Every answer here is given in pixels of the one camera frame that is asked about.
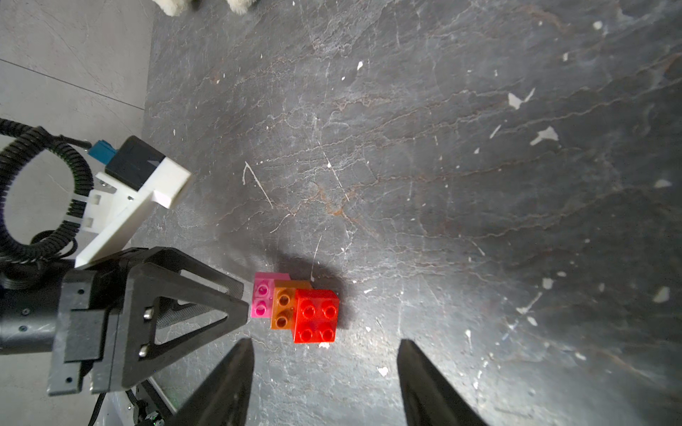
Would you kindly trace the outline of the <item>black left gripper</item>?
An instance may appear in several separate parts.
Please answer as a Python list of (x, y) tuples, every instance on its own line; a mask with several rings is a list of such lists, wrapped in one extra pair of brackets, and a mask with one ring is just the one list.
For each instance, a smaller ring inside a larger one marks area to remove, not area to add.
[[(246, 324), (250, 307), (239, 280), (175, 248), (151, 248), (132, 257), (128, 248), (72, 268), (60, 280), (50, 396), (78, 394), (87, 375), (92, 376), (92, 394), (127, 391)], [(209, 311), (224, 316), (156, 342), (158, 330)], [(119, 361), (121, 378), (115, 376)]]

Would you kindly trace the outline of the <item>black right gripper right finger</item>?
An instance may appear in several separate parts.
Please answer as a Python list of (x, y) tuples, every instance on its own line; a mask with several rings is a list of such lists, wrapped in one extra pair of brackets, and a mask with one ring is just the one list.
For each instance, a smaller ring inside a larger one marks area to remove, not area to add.
[(487, 425), (414, 341), (401, 340), (397, 369), (408, 425)]

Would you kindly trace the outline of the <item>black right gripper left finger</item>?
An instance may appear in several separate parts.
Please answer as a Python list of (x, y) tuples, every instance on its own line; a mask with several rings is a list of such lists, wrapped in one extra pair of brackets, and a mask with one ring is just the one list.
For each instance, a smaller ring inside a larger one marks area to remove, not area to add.
[(254, 365), (252, 340), (243, 338), (165, 424), (245, 425)]

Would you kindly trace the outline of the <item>pink lego brick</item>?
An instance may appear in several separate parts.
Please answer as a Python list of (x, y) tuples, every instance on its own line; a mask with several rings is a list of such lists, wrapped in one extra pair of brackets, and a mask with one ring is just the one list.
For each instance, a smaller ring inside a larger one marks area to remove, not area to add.
[(287, 273), (255, 273), (253, 279), (250, 317), (271, 318), (277, 280), (290, 280)]

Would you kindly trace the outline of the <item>orange lego brick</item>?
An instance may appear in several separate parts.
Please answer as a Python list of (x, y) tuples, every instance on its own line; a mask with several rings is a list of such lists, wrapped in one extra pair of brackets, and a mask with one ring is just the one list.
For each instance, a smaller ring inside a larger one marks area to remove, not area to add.
[(312, 284), (307, 280), (275, 280), (271, 329), (293, 329), (297, 289), (312, 289)]

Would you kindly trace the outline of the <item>red lego brick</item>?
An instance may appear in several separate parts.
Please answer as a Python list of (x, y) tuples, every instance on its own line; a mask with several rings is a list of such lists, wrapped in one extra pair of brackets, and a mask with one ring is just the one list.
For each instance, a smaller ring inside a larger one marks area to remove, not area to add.
[(339, 321), (339, 297), (328, 289), (295, 290), (295, 344), (333, 343)]

